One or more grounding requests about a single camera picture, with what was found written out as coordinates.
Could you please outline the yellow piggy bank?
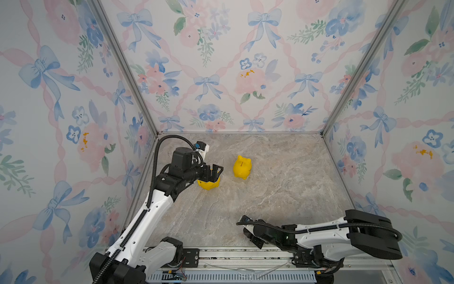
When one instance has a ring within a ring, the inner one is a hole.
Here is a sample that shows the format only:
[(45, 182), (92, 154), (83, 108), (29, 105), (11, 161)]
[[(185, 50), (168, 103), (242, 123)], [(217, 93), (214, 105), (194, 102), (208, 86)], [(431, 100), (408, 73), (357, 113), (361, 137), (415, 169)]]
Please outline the yellow piggy bank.
[(236, 178), (247, 180), (249, 175), (251, 174), (251, 169), (252, 160), (239, 155), (233, 167), (234, 176)]
[(220, 185), (220, 181), (221, 181), (220, 178), (218, 178), (216, 182), (203, 182), (203, 181), (198, 180), (198, 181), (197, 181), (197, 184), (198, 184), (202, 189), (205, 189), (205, 190), (207, 190), (207, 191), (210, 191), (211, 189), (218, 188), (219, 185)]

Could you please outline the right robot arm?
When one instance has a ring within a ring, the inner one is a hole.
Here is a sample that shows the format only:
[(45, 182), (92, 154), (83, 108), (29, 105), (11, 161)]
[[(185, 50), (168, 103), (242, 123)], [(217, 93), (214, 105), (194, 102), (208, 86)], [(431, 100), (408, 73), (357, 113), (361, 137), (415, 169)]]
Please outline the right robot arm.
[(237, 222), (244, 235), (259, 249), (273, 245), (292, 254), (295, 267), (321, 269), (331, 275), (347, 257), (367, 254), (384, 260), (400, 260), (403, 235), (386, 217), (349, 209), (337, 220), (313, 224), (274, 226), (246, 215)]

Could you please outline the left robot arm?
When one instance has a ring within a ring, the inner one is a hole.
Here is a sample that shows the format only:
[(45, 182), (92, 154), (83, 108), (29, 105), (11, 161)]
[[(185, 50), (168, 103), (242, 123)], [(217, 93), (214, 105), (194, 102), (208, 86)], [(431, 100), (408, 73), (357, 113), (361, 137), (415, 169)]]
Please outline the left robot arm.
[(163, 238), (157, 246), (145, 247), (153, 231), (177, 197), (197, 181), (216, 183), (223, 167), (204, 162), (209, 145), (197, 142), (178, 147), (171, 163), (154, 177), (137, 215), (120, 238), (104, 254), (96, 253), (89, 263), (95, 284), (144, 284), (162, 267), (178, 269), (187, 261), (182, 241)]

